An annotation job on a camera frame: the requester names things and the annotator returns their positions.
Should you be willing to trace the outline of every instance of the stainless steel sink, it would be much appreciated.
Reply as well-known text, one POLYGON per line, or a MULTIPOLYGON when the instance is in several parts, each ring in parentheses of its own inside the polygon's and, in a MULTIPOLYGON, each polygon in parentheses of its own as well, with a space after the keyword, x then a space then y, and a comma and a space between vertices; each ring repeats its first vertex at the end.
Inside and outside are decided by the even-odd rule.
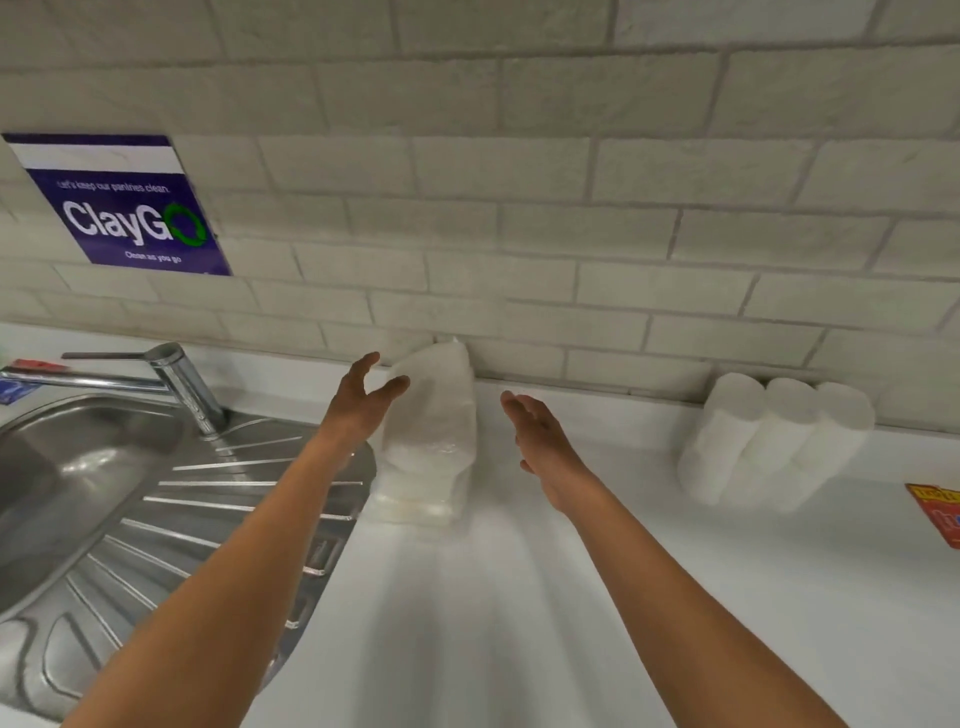
MULTIPOLYGON (((230 413, 204 440, 182 408, 103 395, 0 427, 0 701, 62 719, 313 429, 230 413)), ((365 446, 338 475, 264 685, 313 614, 374 472, 365 446)))

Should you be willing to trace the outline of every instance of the countertop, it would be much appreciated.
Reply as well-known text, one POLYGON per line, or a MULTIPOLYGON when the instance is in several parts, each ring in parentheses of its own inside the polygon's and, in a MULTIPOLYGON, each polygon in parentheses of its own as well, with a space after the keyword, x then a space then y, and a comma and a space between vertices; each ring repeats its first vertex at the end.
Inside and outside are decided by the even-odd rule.
MULTIPOLYGON (((12 325, 0 325, 0 341, 8 355, 50 360, 146 343, 12 325)), ((307 422, 346 370, 188 350, 227 405, 307 422)), ((103 371, 142 373, 111 364, 103 371)), ((503 386, 478 383, 480 456, 464 518, 432 531, 361 517, 245 728, 673 725, 576 532, 517 466, 496 412, 503 386)), ((960 553, 902 482, 960 477, 960 441, 880 431, 794 516, 726 513, 685 498, 673 474, 670 450, 695 408, 514 387, 555 407, 624 503, 851 726, 955 721, 960 553)), ((0 422, 76 394, 44 388, 0 407, 0 422)), ((41 725, 0 710, 3 728, 41 725)))

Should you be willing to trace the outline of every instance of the red packaging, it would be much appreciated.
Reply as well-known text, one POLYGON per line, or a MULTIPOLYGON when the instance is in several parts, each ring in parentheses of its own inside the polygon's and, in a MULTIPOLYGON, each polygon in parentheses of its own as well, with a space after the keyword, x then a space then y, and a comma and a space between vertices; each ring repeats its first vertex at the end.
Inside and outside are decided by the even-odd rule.
POLYGON ((926 516, 948 545, 951 548, 960 548, 960 491, 912 483, 908 483, 906 489, 920 503, 926 516))

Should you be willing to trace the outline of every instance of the right hand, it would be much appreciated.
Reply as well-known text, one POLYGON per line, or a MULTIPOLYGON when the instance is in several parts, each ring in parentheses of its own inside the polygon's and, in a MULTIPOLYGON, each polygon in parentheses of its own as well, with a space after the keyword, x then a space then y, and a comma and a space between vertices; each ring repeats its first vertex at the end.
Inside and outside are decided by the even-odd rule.
POLYGON ((550 504, 569 516, 572 499, 596 477, 546 404, 509 391, 500 395, 500 404, 516 429, 516 443, 523 455, 520 467, 536 475, 550 504))

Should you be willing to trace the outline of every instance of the tile wall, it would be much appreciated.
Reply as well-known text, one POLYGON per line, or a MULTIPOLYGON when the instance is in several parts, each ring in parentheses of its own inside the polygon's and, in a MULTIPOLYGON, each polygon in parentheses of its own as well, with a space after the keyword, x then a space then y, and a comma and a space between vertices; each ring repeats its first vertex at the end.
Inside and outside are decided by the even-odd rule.
POLYGON ((89 265, 0 148, 6 320, 960 430, 957 0, 0 0, 0 129, 170 134, 236 275, 89 265))

